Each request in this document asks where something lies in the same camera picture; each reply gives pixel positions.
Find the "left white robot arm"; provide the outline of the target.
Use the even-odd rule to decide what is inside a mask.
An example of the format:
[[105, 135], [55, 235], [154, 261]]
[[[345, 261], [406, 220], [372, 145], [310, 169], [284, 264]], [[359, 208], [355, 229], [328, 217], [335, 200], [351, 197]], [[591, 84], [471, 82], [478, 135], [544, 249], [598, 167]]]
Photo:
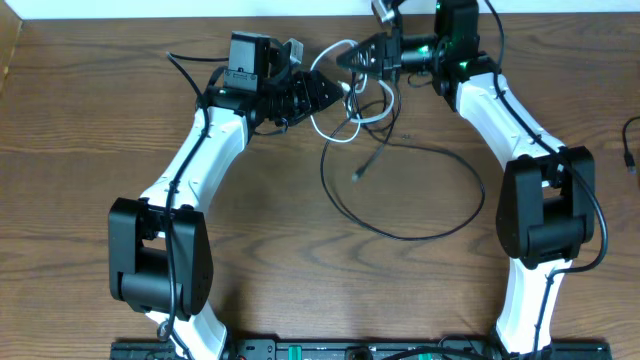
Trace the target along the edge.
[[317, 70], [302, 71], [304, 47], [235, 31], [230, 54], [215, 59], [195, 92], [194, 122], [161, 176], [108, 214], [109, 288], [157, 323], [151, 341], [118, 341], [113, 359], [225, 359], [229, 331], [209, 303], [213, 282], [206, 216], [234, 159], [257, 127], [279, 132], [340, 100], [342, 88]]

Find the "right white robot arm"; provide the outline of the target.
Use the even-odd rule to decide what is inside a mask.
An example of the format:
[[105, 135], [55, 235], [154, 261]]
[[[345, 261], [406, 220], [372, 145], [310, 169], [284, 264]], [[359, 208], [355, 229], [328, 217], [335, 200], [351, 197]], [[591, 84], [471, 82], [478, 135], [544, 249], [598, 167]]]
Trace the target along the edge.
[[378, 80], [430, 74], [435, 92], [487, 143], [503, 169], [496, 231], [510, 259], [493, 335], [506, 358], [549, 357], [560, 283], [594, 233], [591, 153], [566, 147], [518, 102], [500, 60], [480, 48], [477, 1], [437, 2], [431, 35], [404, 34], [396, 1], [371, 7], [391, 31], [339, 55], [338, 65]]

